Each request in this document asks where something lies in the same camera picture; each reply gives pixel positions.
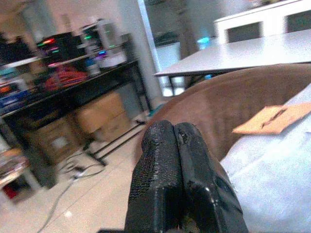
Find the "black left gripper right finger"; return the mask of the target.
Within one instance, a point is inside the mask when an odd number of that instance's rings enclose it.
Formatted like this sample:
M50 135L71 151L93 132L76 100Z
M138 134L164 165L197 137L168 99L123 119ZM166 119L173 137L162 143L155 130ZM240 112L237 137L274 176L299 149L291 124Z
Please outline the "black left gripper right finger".
M185 233L246 233L242 208L226 171L190 123L174 127L185 191Z

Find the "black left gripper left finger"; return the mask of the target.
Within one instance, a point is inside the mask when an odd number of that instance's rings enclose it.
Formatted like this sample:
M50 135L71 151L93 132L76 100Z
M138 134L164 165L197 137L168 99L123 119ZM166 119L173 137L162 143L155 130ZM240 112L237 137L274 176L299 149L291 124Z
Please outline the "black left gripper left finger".
M173 125L167 120L152 124L141 149L132 174L124 230L165 233L178 228L183 192Z

